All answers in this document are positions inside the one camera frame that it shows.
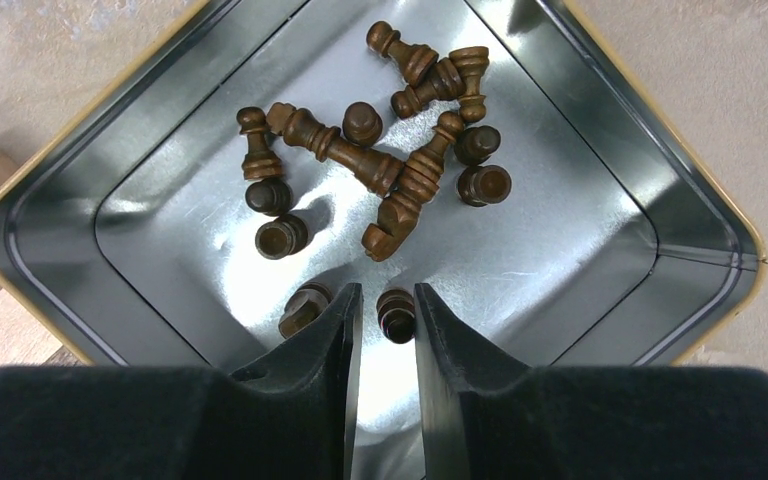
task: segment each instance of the concrete surface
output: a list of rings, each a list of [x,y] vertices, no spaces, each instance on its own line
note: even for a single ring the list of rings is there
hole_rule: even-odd
[[[768,243],[768,0],[579,1]],[[187,3],[0,0],[0,148],[31,156]],[[768,371],[768,279],[691,361]]]

